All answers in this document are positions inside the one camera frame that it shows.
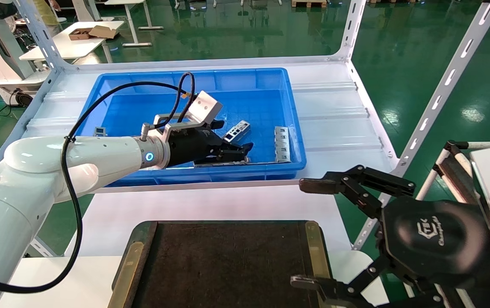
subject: white robotic arm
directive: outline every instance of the white robotic arm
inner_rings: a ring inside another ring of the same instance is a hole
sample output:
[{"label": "white robotic arm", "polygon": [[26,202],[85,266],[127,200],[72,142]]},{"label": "white robotic arm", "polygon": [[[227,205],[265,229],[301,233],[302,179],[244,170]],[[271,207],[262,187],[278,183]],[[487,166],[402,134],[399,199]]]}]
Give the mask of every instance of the white robotic arm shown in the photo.
[{"label": "white robotic arm", "polygon": [[[60,156],[62,137],[11,144],[0,162],[0,282],[7,282],[54,203],[69,199]],[[158,138],[79,137],[67,161],[73,187],[84,195],[162,161]]]},{"label": "white robotic arm", "polygon": [[[158,115],[155,125],[165,119],[163,126],[145,124],[140,137],[77,137],[64,157],[76,195],[87,194],[142,168],[163,169],[201,160],[243,160],[252,144],[230,144],[212,131],[224,124],[214,120],[222,104],[203,91],[194,97],[184,116],[174,111]],[[178,117],[187,121],[169,123],[170,118]],[[0,162],[2,283],[10,280],[52,205],[70,199],[61,165],[64,144],[62,136],[25,138],[4,152]]]}]

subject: wooden pallet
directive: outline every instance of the wooden pallet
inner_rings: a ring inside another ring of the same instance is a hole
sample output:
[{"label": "wooden pallet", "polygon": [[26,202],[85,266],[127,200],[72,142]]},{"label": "wooden pallet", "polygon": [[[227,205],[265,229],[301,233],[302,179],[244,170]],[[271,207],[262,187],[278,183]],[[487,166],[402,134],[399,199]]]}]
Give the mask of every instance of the wooden pallet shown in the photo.
[{"label": "wooden pallet", "polygon": [[326,8],[327,7],[327,0],[292,0],[290,2],[290,6],[292,6],[293,8],[295,8],[297,3],[305,3],[306,4],[306,8],[311,8],[312,7],[312,3],[313,3],[314,6],[321,5],[322,8]]}]

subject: blue plastic bin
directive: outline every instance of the blue plastic bin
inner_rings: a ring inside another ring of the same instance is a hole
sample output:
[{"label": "blue plastic bin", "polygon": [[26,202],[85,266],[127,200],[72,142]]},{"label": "blue plastic bin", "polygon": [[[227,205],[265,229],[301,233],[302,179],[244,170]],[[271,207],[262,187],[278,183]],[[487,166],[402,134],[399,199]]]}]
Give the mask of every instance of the blue plastic bin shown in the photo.
[{"label": "blue plastic bin", "polygon": [[[183,73],[102,74],[97,78],[82,114],[102,94],[116,86],[145,80],[177,86]],[[306,154],[289,76],[284,68],[192,73],[196,80],[196,92],[203,90],[223,105],[216,117],[225,121],[224,127],[215,131],[219,136],[223,136],[239,121],[245,120],[251,124],[251,131],[237,144],[254,143],[248,155],[253,163],[274,162],[274,128],[288,127],[291,162],[202,168],[193,168],[193,164],[188,163],[164,170],[139,170],[110,184],[111,187],[293,179],[298,170],[304,169]],[[186,78],[183,88],[190,90],[189,77]],[[160,86],[134,86],[120,90],[97,106],[81,125],[77,135],[92,136],[95,127],[104,127],[108,136],[137,136],[141,132],[142,123],[152,123],[155,115],[171,111],[175,93],[175,90]],[[187,100],[180,101],[178,112],[182,111]]]}]

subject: slotted metal post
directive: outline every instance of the slotted metal post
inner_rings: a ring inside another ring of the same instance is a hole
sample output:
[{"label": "slotted metal post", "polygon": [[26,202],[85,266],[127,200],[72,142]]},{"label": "slotted metal post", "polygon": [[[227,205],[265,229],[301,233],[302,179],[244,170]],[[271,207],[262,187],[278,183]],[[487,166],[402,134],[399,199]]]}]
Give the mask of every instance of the slotted metal post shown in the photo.
[{"label": "slotted metal post", "polygon": [[[397,167],[391,172],[391,174],[397,175],[398,177],[403,177],[405,171],[407,171],[409,167],[410,162],[418,152],[418,149],[424,141],[425,136],[427,135],[429,129],[431,129],[436,117],[443,109],[446,100],[460,79],[460,76],[462,76],[462,73],[466,69],[469,60],[472,58],[477,47],[479,47],[479,44],[483,40],[483,37],[489,27],[490,3],[483,2],[473,18],[473,21],[469,25],[462,42],[450,60],[450,64],[446,68],[446,71],[437,85],[437,88],[435,88],[435,92],[433,92],[433,96],[431,96],[427,107],[425,107],[425,111],[423,112],[420,121],[416,125],[413,134],[407,142],[407,146],[399,159]],[[385,206],[390,200],[390,195],[383,193],[378,199],[382,202],[382,206]],[[370,235],[370,232],[372,232],[377,225],[378,220],[367,219],[363,225],[363,228],[359,232],[352,249],[360,250]]]}]

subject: black mat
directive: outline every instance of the black mat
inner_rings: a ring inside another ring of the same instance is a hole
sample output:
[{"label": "black mat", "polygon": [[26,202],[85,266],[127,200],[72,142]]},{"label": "black mat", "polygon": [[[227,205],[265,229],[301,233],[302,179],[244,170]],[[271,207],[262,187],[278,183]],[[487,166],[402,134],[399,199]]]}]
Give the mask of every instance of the black mat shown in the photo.
[{"label": "black mat", "polygon": [[313,275],[304,221],[154,226],[130,307],[319,307],[316,292],[289,284]]}]

